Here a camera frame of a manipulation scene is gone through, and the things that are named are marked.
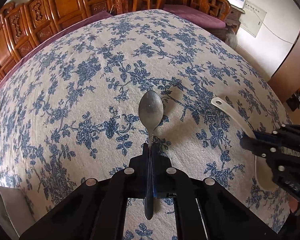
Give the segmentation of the person's hand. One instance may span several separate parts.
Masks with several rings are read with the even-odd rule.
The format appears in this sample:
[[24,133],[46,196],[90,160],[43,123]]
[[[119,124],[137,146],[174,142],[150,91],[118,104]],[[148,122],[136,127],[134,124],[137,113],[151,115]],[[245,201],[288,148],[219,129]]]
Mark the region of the person's hand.
[[299,202],[293,196],[289,196],[288,204],[289,204],[289,208],[290,208],[291,213],[296,213],[296,211],[298,211]]

